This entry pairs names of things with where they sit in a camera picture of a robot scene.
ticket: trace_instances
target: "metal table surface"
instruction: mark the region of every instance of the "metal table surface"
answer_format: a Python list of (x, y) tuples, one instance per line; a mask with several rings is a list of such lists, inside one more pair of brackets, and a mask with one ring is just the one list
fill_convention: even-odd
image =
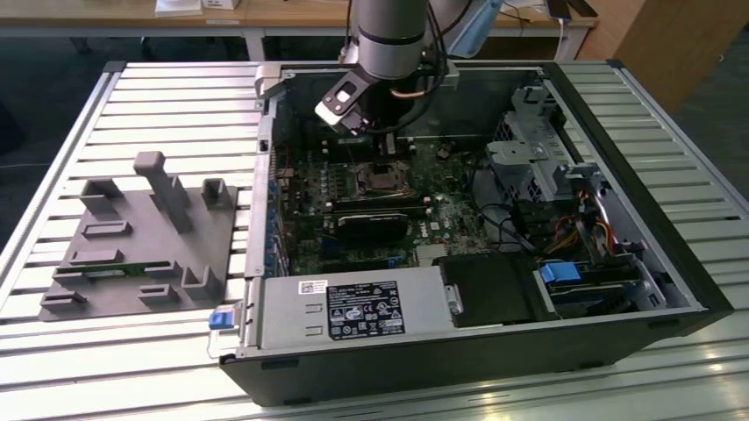
[[(131, 63), (106, 73), (0, 256), (0, 418), (736, 419), (749, 417), (749, 222), (745, 200), (632, 80), (565, 63), (584, 99), (737, 312), (615, 366), (262, 408), (209, 354), (209, 310), (46, 324), (43, 292), (79, 223), (85, 180), (145, 189), (131, 159), (161, 150), (185, 186), (242, 189), (227, 301), (242, 297), (259, 113), (254, 63)], [(595, 159), (568, 127), (587, 160)], [(237, 333), (218, 340), (230, 346)]]

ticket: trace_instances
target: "power supply label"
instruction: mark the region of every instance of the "power supply label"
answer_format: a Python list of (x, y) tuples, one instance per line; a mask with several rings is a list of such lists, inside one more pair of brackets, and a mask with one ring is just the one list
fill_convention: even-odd
[(406, 333), (396, 281), (328, 287), (328, 334), (333, 340)]

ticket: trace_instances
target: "green circuit board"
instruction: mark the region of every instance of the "green circuit board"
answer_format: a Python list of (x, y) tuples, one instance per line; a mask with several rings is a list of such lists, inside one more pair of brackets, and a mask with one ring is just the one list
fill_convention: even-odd
[(326, 212), (326, 202), (357, 200), (364, 192), (357, 182), (357, 173), (366, 163), (326, 163), (309, 156), (298, 165), (301, 192), (290, 193), (286, 220), (293, 229), (296, 247), (290, 250), (290, 272), (294, 275), (326, 273), (332, 268), (370, 270), (369, 263), (388, 268), (412, 268), (420, 262), (417, 248), (442, 244), (446, 254), (481, 253), (489, 250), (486, 232), (477, 218), (470, 194), (465, 191), (474, 153), (454, 153), (442, 156), (444, 143), (436, 140), (414, 142), (416, 153), (409, 160), (393, 165), (406, 174), (402, 189), (429, 197), (432, 208), (424, 218), (410, 218), (404, 239), (366, 246), (340, 246), (336, 238), (337, 217)]

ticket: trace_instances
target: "blue tab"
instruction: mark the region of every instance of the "blue tab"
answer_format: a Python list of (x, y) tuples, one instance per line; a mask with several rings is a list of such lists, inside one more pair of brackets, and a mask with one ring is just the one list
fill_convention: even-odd
[(209, 327), (213, 331), (234, 328), (234, 312), (222, 311), (213, 313), (209, 317)]
[(571, 261), (547, 263), (540, 272), (545, 283), (575, 282), (581, 280), (581, 274), (577, 271), (577, 266)]

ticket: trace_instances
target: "floor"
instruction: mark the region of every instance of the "floor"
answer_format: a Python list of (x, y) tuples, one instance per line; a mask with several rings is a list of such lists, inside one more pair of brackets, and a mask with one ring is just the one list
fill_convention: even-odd
[[(153, 39), (158, 61), (246, 60), (242, 40)], [(275, 39), (270, 57), (288, 58), (298, 39)], [(0, 154), (0, 245), (10, 238), (47, 166), (86, 103), (107, 61), (142, 61), (138, 39), (91, 39), (79, 54), (67, 39), (0, 39), (0, 103), (24, 131), (24, 143)], [(337, 54), (336, 39), (316, 39), (301, 50), (308, 60)], [(749, 31), (744, 31), (713, 72), (675, 116), (679, 124), (744, 196), (749, 196)]]

